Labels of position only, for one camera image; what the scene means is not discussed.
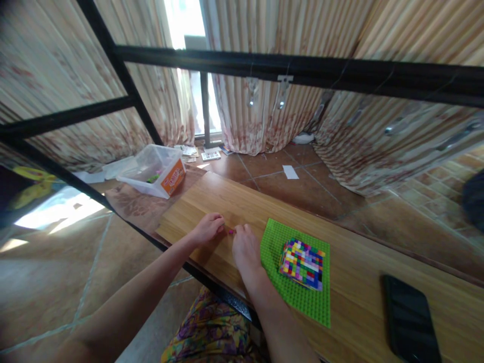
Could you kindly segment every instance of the wooden desk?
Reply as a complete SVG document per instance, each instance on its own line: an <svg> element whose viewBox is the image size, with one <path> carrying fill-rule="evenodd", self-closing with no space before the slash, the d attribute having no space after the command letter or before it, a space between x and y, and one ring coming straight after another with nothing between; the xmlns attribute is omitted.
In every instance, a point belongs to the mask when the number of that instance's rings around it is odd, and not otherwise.
<svg viewBox="0 0 484 363"><path fill-rule="evenodd" d="M209 212L221 213L227 229L249 223L259 238L270 217L331 245L331 329L293 309L324 359L399 361L387 341L380 280L387 273L427 296L444 361L484 361L484 289L213 173L205 174L163 214L157 232L173 244ZM232 259L232 238L221 236L191 259L247 299Z"/></svg>

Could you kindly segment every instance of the black metal frame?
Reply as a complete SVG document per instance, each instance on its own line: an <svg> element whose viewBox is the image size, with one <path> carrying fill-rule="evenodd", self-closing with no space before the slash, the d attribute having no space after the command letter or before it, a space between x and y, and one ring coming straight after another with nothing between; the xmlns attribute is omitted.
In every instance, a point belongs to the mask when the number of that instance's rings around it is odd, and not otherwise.
<svg viewBox="0 0 484 363"><path fill-rule="evenodd" d="M2 125L0 141L112 211L114 209L106 197L42 154L25 139L135 107L153 142L163 145L125 62L200 71L206 130L209 130L207 73L236 77L251 76L268 81L277 81L278 75L290 74L294 76L294 84L484 107L484 69L480 67L119 46L114 43L94 1L77 2L123 84L127 96ZM210 147L207 133L206 142ZM162 251L167 249L152 236L129 224ZM193 265L185 263L184 269L251 320L255 326L261 328L257 314L241 299L236 298Z"/></svg>

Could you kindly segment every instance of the smartphone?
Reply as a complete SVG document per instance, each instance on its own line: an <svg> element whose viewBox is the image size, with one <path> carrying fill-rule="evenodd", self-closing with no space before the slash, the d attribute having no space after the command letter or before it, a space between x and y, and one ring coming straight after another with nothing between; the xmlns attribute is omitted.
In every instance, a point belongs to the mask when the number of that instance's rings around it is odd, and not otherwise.
<svg viewBox="0 0 484 363"><path fill-rule="evenodd" d="M408 363L442 361L429 303L423 293L390 275L383 276L392 351Z"/></svg>

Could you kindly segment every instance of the plastic storage box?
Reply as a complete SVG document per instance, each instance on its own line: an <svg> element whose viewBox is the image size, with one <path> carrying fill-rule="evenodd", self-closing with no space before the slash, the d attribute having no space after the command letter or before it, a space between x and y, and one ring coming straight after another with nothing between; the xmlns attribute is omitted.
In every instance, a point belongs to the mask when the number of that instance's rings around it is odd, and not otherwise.
<svg viewBox="0 0 484 363"><path fill-rule="evenodd" d="M182 150L148 145L120 172L116 179L143 194L168 199L185 177ZM158 179L148 179L159 174Z"/></svg>

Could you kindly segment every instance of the floral curtain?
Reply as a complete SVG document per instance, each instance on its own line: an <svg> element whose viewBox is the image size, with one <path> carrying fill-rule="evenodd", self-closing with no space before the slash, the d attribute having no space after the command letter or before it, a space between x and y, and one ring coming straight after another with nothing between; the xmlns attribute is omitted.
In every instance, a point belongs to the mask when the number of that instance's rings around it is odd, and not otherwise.
<svg viewBox="0 0 484 363"><path fill-rule="evenodd" d="M213 50L483 64L484 3L479 0L201 2ZM322 120L310 126L324 90L291 86L286 106L278 110L279 85L260 81L256 107L248 108L245 80L213 78L230 148L251 155L274 152L301 130L312 131L316 152L335 178L365 196L484 139L482 132L475 132L449 150L435 150L465 128L476 112L471 108L338 91L327 102ZM385 136L385 128L399 118L399 127L407 127Z"/></svg>
<svg viewBox="0 0 484 363"><path fill-rule="evenodd" d="M482 19L480 1L380 2L359 37L354 58L484 66ZM365 95L336 92L321 124L313 129L315 150L334 177L362 195L394 187L484 141L484 132L476 131L448 150L436 150L463 131L477 109L388 97L364 99ZM368 105L352 123L362 101ZM396 121L401 131L385 136L385 128Z"/></svg>
<svg viewBox="0 0 484 363"><path fill-rule="evenodd" d="M164 3L98 1L119 44L171 47ZM126 92L74 0L4 4L0 32L0 122L3 124L101 102ZM193 143L187 72L128 64L166 145ZM136 154L152 143L136 110L126 109L29 140L72 171ZM0 162L25 161L0 148Z"/></svg>
<svg viewBox="0 0 484 363"><path fill-rule="evenodd" d="M201 0L209 48L221 51L349 57L373 1ZM213 74L226 144L256 155L281 150L320 104L322 90L290 86L275 107L278 83L259 81L253 107L245 79Z"/></svg>

